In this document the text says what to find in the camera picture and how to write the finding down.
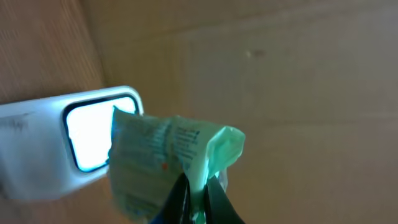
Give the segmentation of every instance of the white device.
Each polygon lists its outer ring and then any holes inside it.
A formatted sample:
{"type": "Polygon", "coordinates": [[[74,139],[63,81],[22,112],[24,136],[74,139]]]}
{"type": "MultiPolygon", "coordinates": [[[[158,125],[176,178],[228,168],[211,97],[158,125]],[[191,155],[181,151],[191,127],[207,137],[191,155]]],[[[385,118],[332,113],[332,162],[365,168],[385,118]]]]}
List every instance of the white device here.
{"type": "Polygon", "coordinates": [[[104,176],[114,106],[144,112],[128,86],[0,105],[0,184],[7,196],[57,199],[104,176]]]}

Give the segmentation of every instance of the digital scale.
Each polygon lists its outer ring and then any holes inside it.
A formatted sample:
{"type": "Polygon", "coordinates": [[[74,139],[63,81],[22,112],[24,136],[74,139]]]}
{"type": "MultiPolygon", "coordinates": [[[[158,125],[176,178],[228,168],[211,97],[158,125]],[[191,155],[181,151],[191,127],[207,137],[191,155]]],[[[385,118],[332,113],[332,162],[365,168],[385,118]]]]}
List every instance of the digital scale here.
{"type": "Polygon", "coordinates": [[[0,184],[9,198],[60,198],[104,176],[114,106],[143,114],[128,86],[0,105],[0,184]]]}

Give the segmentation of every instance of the green plastic bag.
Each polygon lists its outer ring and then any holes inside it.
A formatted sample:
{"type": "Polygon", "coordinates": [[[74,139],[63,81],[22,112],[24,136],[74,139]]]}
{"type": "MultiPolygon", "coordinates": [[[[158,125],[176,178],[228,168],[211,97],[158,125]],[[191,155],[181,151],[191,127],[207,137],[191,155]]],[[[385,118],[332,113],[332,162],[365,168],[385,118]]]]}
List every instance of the green plastic bag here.
{"type": "Polygon", "coordinates": [[[204,223],[206,182],[236,161],[244,139],[240,130],[230,126],[180,116],[139,116],[115,108],[109,178],[118,207],[133,220],[153,219],[184,172],[193,217],[204,223]]]}

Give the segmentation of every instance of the plastic packet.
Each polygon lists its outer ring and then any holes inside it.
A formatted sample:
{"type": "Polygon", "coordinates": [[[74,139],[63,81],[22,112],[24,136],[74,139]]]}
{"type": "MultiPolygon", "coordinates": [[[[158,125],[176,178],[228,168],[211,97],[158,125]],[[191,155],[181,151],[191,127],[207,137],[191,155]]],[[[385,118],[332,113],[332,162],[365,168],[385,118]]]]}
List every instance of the plastic packet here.
{"type": "Polygon", "coordinates": [[[244,139],[230,126],[180,116],[139,116],[115,108],[109,178],[118,207],[133,220],[153,219],[184,172],[192,212],[203,212],[207,180],[236,161],[244,139]]]}

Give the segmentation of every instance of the silver scale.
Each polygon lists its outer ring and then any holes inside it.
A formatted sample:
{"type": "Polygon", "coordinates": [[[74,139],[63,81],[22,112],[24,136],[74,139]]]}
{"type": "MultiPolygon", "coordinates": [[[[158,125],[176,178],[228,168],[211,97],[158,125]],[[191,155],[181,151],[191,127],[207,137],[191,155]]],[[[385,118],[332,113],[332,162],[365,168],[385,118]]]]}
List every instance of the silver scale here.
{"type": "Polygon", "coordinates": [[[53,200],[104,176],[114,106],[144,113],[128,86],[0,105],[0,184],[7,197],[53,200]]]}

